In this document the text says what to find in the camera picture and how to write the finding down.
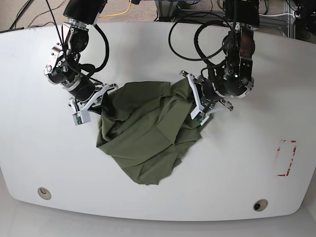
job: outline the green cloth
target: green cloth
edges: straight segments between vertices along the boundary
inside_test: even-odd
[[[102,112],[97,147],[138,184],[158,184],[201,138],[188,80],[131,82],[111,93],[114,118]]]

